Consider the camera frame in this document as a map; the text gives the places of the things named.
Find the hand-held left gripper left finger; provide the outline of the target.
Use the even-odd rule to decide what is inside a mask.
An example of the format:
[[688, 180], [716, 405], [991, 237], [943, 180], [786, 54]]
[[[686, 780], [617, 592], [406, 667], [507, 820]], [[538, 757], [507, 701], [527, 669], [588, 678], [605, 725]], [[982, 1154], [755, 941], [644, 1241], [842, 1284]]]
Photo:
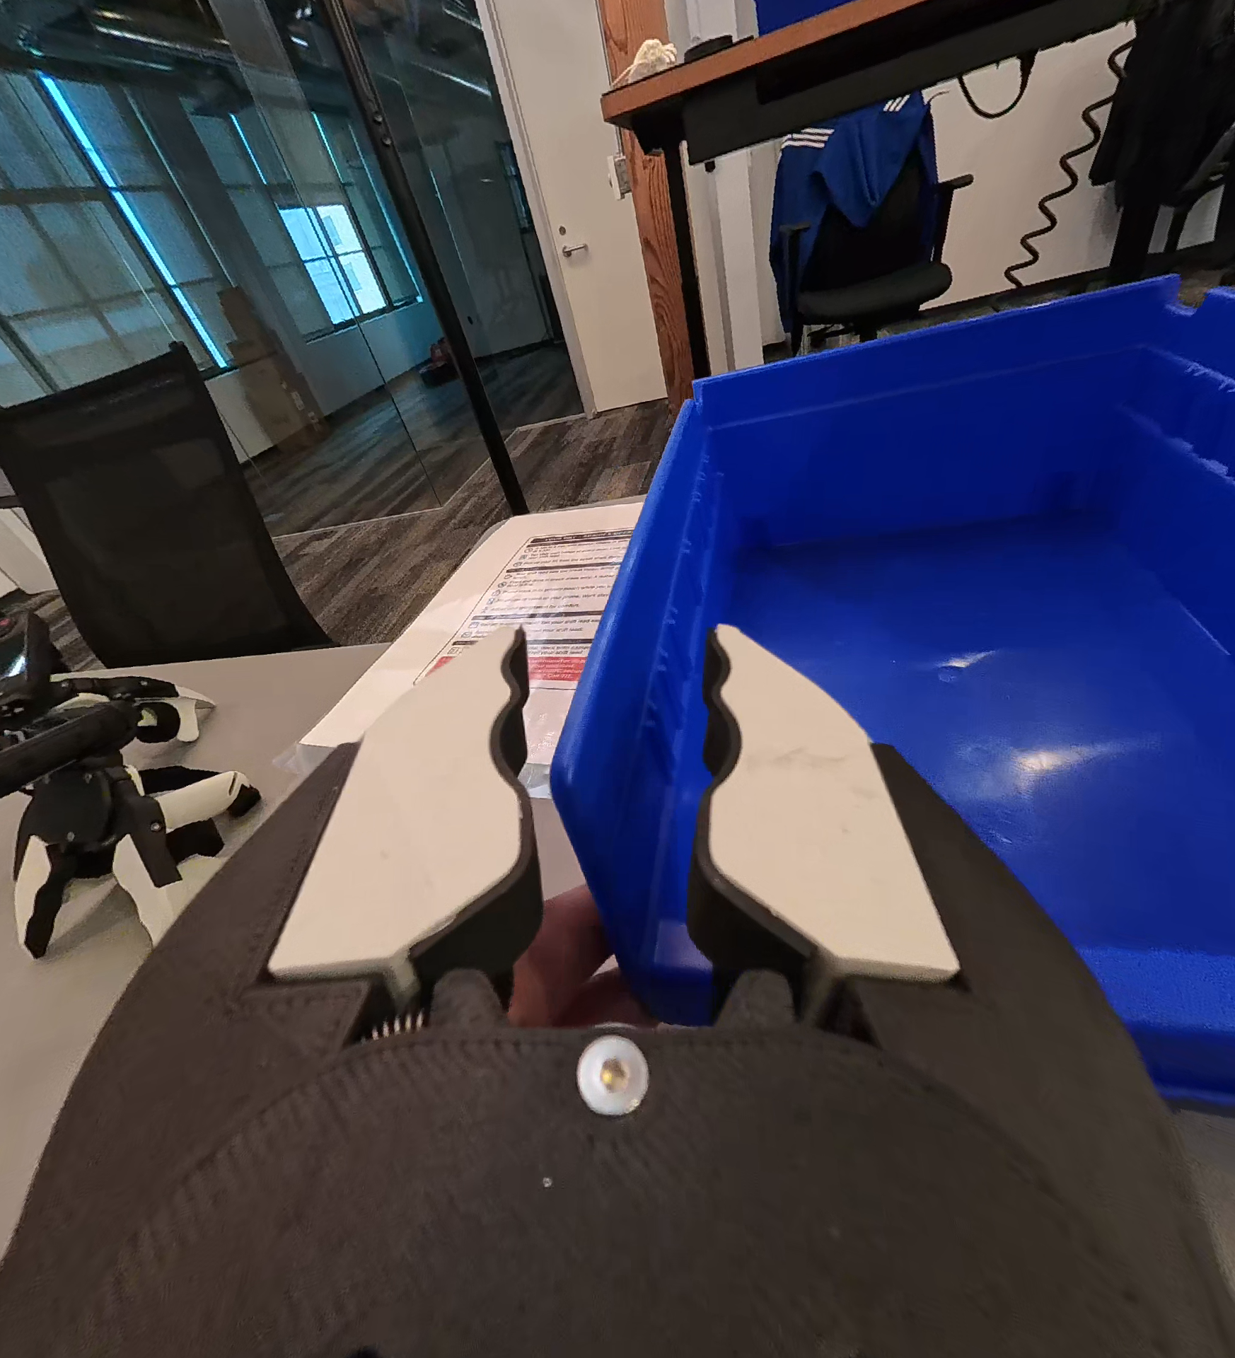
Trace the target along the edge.
[[427, 1006], [458, 971], [500, 991], [544, 917], [526, 766], [526, 631], [503, 626], [421, 678], [356, 743], [266, 971], [376, 980]]

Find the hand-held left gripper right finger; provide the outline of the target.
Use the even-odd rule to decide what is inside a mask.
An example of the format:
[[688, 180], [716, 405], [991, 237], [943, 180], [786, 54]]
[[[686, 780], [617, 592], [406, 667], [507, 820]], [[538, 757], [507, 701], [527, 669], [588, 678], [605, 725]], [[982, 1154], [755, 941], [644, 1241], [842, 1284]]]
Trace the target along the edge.
[[864, 726], [731, 624], [707, 635], [688, 932], [721, 995], [780, 974], [798, 1010], [855, 977], [945, 985], [961, 963]]

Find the blue plastic bin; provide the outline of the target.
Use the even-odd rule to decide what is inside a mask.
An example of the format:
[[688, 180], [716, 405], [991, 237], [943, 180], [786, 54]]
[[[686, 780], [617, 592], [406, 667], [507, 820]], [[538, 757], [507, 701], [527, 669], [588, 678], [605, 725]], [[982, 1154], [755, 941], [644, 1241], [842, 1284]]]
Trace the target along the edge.
[[894, 746], [1035, 895], [1156, 1089], [1235, 1109], [1235, 290], [1150, 279], [697, 383], [552, 790], [635, 992], [683, 893], [707, 630]]

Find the wooden top office desk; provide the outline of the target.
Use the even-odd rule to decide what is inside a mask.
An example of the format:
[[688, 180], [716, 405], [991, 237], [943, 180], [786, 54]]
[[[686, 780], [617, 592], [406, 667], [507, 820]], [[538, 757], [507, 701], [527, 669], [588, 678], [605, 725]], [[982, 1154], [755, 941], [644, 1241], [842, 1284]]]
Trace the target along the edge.
[[688, 166], [882, 96], [1039, 54], [1135, 21], [1142, 1], [847, 1], [601, 96], [604, 121], [660, 154], [669, 182], [694, 381], [710, 376]]

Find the person's left hand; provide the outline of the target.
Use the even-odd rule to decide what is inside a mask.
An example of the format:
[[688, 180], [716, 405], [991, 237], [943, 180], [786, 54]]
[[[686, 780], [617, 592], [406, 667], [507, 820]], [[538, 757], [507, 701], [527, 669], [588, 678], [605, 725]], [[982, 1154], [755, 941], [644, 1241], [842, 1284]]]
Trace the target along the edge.
[[588, 886], [544, 905], [533, 942], [513, 966], [513, 1027], [650, 1027], [650, 1012], [616, 966], [604, 918]]

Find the laminated paper sheet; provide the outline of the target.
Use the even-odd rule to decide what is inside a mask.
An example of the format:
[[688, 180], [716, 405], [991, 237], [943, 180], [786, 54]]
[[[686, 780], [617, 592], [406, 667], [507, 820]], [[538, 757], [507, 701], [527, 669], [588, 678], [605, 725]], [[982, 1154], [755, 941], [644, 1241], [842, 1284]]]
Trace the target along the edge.
[[355, 743], [408, 690], [498, 630], [521, 628], [530, 695], [523, 789], [550, 799], [550, 769], [644, 497], [507, 517], [334, 706], [274, 765], [307, 775]]

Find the black mesh chair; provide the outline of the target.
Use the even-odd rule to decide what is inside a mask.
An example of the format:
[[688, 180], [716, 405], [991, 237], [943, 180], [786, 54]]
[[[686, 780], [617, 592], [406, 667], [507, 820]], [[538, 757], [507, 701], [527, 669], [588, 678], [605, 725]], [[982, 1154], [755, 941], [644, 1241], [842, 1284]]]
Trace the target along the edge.
[[0, 408], [0, 472], [105, 667], [326, 649], [182, 343]]

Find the cardboard box stack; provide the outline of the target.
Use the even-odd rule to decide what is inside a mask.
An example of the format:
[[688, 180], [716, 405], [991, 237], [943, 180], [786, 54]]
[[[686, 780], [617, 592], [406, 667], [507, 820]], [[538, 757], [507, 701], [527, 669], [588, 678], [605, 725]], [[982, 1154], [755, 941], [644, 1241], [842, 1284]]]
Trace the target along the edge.
[[266, 452], [310, 452], [328, 434], [315, 393], [289, 354], [282, 338], [263, 319], [251, 294], [229, 285], [219, 288], [219, 306], [233, 328], [229, 353], [233, 376]]

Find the black office chair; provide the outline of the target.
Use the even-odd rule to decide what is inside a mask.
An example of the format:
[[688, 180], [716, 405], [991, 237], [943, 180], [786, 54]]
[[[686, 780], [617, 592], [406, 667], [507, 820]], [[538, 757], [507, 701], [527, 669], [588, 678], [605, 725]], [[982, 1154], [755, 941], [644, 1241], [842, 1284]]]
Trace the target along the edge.
[[786, 330], [790, 353], [809, 346], [811, 326], [821, 338], [855, 334], [875, 341], [882, 328], [914, 319], [947, 294], [952, 270], [945, 244], [952, 200], [972, 187], [972, 174], [931, 184], [918, 157], [900, 171], [864, 227], [828, 209], [804, 251], [806, 223], [781, 224]]

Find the blue jacket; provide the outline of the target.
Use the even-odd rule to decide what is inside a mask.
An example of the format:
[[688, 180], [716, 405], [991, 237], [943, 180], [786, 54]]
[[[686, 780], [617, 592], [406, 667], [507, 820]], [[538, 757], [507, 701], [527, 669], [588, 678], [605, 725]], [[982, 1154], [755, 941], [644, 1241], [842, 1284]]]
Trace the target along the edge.
[[767, 259], [788, 322], [788, 227], [803, 227], [798, 285], [842, 288], [932, 257], [932, 110], [922, 92], [804, 126], [778, 150]]

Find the white door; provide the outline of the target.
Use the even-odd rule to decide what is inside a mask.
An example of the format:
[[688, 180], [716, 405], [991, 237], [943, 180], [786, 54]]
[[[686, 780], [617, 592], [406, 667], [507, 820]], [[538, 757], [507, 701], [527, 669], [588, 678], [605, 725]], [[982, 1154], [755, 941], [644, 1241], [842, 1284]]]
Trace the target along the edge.
[[604, 123], [595, 1], [477, 1], [510, 137], [588, 415], [665, 399], [632, 199], [617, 199]]

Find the black hanging coat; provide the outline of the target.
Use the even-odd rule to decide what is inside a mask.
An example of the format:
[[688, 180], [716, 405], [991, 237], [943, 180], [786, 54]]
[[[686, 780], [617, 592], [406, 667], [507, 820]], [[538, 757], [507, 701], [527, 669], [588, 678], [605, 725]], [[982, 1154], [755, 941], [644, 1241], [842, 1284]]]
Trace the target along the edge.
[[1120, 212], [1165, 204], [1221, 134], [1235, 73], [1235, 1], [1142, 1], [1090, 182]]

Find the wooden post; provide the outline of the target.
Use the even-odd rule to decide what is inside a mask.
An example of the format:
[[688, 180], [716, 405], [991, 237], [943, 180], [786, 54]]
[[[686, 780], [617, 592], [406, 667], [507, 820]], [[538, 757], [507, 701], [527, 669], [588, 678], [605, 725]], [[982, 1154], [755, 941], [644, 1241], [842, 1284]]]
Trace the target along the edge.
[[[598, 1], [598, 22], [610, 83], [616, 83], [628, 70], [646, 40], [668, 39], [664, 1]], [[688, 319], [681, 304], [669, 179], [664, 159], [660, 154], [646, 154], [633, 133], [619, 129], [619, 144], [628, 161], [665, 396], [671, 415], [677, 415], [681, 404], [691, 398], [694, 368]]]

